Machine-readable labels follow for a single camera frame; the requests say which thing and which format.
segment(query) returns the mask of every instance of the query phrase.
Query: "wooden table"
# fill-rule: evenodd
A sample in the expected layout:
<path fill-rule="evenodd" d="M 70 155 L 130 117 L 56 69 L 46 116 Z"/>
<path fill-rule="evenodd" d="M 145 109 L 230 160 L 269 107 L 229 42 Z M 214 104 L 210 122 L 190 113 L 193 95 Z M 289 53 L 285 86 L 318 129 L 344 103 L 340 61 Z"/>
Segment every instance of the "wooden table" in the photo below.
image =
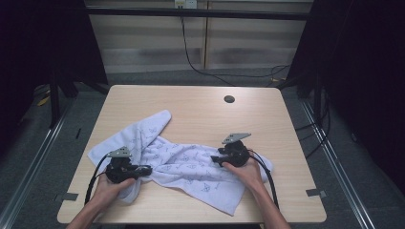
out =
<path fill-rule="evenodd" d="M 233 103 L 224 101 L 232 95 Z M 223 147 L 230 133 L 251 133 L 245 146 L 266 156 L 274 164 L 272 176 L 282 214 L 288 222 L 321 222 L 326 213 L 319 197 L 306 190 L 315 184 L 280 91 L 262 88 L 114 86 L 100 112 L 80 160 L 69 193 L 57 219 L 70 222 L 83 207 L 85 193 L 95 166 L 87 157 L 99 142 L 126 126 L 162 110 L 172 119 L 161 133 L 171 142 Z M 151 181 L 140 186 L 131 204 L 119 200 L 96 221 L 103 223 L 241 223 L 262 222 L 256 203 L 245 194 L 231 217 L 181 190 L 160 187 Z"/>

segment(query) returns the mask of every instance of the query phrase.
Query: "black curtain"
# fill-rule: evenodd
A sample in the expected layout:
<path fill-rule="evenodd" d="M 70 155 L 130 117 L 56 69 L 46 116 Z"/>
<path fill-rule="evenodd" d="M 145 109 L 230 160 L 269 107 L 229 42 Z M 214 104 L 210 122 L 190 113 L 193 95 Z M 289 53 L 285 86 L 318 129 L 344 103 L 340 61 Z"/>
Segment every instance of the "black curtain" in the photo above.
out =
<path fill-rule="evenodd" d="M 74 81 L 107 84 L 89 16 L 81 0 L 0 3 L 0 146 L 12 141 L 33 90 L 52 74 L 67 96 Z"/>
<path fill-rule="evenodd" d="M 345 9 L 334 16 L 333 8 Z M 377 164 L 405 193 L 405 2 L 315 0 L 288 77 L 318 73 L 337 111 Z M 331 47 L 322 37 L 330 39 Z M 304 75 L 301 92 L 315 86 Z"/>

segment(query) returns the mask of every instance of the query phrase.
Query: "gray floor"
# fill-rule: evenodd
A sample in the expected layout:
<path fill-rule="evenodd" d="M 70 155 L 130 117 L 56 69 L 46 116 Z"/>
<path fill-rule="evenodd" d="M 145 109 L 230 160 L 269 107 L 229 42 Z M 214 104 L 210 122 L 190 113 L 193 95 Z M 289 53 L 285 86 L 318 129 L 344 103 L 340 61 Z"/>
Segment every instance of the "gray floor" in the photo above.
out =
<path fill-rule="evenodd" d="M 269 70 L 217 70 L 211 73 L 262 75 L 269 73 Z M 283 78 L 286 73 L 287 71 L 280 72 L 276 78 Z M 269 77 L 221 76 L 221 78 L 232 85 L 241 87 L 265 87 L 269 83 Z M 191 71 L 122 73 L 109 75 L 109 80 L 111 85 L 229 86 L 216 77 L 200 75 Z M 24 199 L 24 204 L 16 215 L 12 228 L 64 228 L 66 226 L 56 220 L 61 203 L 53 199 L 58 194 L 66 193 L 105 99 L 105 95 L 86 86 L 78 85 L 78 88 L 79 95 L 73 101 L 73 107 L 67 113 L 63 127 L 46 157 L 40 173 L 33 182 L 27 198 Z M 284 89 L 282 94 L 294 126 L 298 128 L 309 124 L 302 103 L 295 94 L 295 88 Z M 11 145 L 6 160 L 0 166 L 2 174 L 0 177 L 2 184 L 0 188 L 1 211 L 5 209 L 11 199 L 19 180 L 25 175 L 25 171 L 48 132 L 50 104 L 37 107 L 36 101 L 41 97 L 42 93 L 38 90 L 35 101 L 22 122 L 20 134 Z M 69 99 L 62 100 L 62 106 L 68 103 Z M 330 108 L 330 113 L 329 140 L 352 181 L 353 187 L 367 207 L 375 228 L 404 228 L 405 201 L 403 196 L 373 164 L 364 147 L 352 141 L 350 128 L 345 125 L 344 120 L 333 107 Z M 76 137 L 79 129 L 81 130 L 80 135 Z M 297 131 L 298 138 L 304 138 L 300 142 L 305 154 L 319 143 L 312 133 L 312 128 Z M 324 190 L 328 195 L 322 199 L 328 218 L 323 223 L 294 223 L 291 224 L 292 228 L 361 228 L 322 148 L 308 159 L 308 164 L 317 188 Z M 120 227 L 122 225 L 102 225 L 102 228 Z"/>

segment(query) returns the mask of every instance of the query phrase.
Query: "round hole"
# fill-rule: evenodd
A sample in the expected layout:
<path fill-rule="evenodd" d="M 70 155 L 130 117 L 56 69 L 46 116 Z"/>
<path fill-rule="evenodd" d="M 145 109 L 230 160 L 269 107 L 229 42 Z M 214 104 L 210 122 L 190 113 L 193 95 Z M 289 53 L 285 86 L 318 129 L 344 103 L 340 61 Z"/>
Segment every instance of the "round hole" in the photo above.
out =
<path fill-rule="evenodd" d="M 233 102 L 235 102 L 235 97 L 232 96 L 232 95 L 227 95 L 227 96 L 224 97 L 224 100 L 227 103 L 233 103 Z"/>

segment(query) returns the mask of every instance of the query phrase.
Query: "blue cloth pattern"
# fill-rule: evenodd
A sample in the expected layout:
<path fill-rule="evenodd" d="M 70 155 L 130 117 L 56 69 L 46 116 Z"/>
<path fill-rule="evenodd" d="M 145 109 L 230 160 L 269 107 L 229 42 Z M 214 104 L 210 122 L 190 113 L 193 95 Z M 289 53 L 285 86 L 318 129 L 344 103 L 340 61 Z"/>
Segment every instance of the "blue cloth pattern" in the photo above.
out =
<path fill-rule="evenodd" d="M 245 186 L 231 172 L 212 162 L 211 156 L 220 156 L 217 148 L 172 143 L 159 136 L 170 119 L 171 114 L 162 111 L 131 124 L 96 145 L 88 157 L 96 166 L 105 154 L 126 146 L 132 154 L 132 164 L 153 168 L 150 176 L 141 177 L 118 195 L 125 202 L 135 200 L 142 181 L 153 180 L 163 187 L 180 188 L 191 197 L 233 216 Z M 262 159 L 272 170 L 271 162 L 264 157 Z M 110 158 L 107 158 L 100 166 L 100 172 L 109 162 Z M 266 173 L 263 170 L 261 173 L 263 181 L 266 181 Z"/>

